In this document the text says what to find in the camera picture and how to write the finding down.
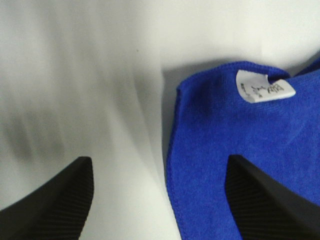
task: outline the ribbed texture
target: ribbed texture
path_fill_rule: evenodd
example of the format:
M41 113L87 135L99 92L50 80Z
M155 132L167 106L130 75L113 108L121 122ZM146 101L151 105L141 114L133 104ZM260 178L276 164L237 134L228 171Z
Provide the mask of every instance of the ribbed texture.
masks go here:
M225 193L244 240L318 240L295 221L258 181L235 160L229 160Z
M77 240L85 225L94 194L91 160L86 160L22 240Z

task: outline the care label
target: care label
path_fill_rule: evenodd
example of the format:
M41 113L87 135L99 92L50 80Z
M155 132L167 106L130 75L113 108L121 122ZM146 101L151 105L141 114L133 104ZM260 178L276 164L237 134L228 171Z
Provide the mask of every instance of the care label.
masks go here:
M260 103L294 96L296 91L285 80L280 79L273 84L268 82L268 75L239 70L236 87L240 96L249 103Z

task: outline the microfiber cloth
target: microfiber cloth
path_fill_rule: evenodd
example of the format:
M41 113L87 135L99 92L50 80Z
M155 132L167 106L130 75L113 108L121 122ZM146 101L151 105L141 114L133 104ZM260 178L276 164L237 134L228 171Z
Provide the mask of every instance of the microfiber cloth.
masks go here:
M240 240L224 182L228 156L239 154L294 193L320 205L319 59L294 77L276 67L232 62L177 88L166 185L182 240ZM292 97L249 103L239 70L285 79Z

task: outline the blue microfiber cloth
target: blue microfiber cloth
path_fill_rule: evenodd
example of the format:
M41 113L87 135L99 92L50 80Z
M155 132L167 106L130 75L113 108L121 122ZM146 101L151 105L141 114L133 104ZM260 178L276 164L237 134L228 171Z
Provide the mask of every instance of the blue microfiber cloth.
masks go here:
M182 240L240 240L224 190L228 156L243 155L296 194L320 205L320 59L295 77L241 61L192 75L177 88L167 191ZM248 103L236 75L286 81L290 98Z

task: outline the white background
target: white background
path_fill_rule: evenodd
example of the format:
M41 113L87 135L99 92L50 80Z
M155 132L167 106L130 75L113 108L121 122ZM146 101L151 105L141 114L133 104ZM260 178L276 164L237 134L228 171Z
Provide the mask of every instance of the white background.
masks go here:
M163 162L176 86L236 60L294 74L319 55L319 16L318 0L1 1L0 209L90 156L81 239L180 239Z

